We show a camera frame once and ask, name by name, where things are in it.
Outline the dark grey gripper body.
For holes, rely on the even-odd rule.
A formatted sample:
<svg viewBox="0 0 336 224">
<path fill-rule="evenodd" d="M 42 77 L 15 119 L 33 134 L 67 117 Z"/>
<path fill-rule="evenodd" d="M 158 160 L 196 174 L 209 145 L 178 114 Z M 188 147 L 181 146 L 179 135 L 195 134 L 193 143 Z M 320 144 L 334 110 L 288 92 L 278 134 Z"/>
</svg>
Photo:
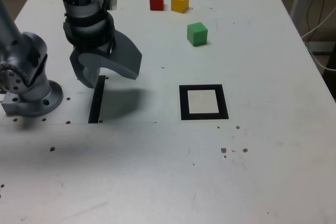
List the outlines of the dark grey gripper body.
<svg viewBox="0 0 336 224">
<path fill-rule="evenodd" d="M 75 51 L 79 54 L 108 54 L 111 49 L 111 43 L 101 43 L 96 41 L 80 41 L 75 43 Z"/>
</svg>

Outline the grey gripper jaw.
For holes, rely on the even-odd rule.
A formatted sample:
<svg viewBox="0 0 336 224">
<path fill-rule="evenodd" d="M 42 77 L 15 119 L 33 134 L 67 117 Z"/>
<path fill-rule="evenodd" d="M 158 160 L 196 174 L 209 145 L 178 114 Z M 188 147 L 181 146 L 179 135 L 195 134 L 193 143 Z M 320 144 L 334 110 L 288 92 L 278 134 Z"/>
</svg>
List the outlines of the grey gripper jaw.
<svg viewBox="0 0 336 224">
<path fill-rule="evenodd" d="M 95 88 L 98 76 L 100 73 L 99 68 L 85 67 L 79 62 L 79 51 L 73 50 L 70 55 L 70 62 L 73 68 L 73 71 L 77 79 L 88 88 Z"/>
<path fill-rule="evenodd" d="M 107 56 L 97 53 L 82 53 L 79 62 L 91 69 L 106 68 L 119 75 L 135 80 L 140 72 L 142 54 L 123 33 L 115 30 L 115 47 Z"/>
</svg>

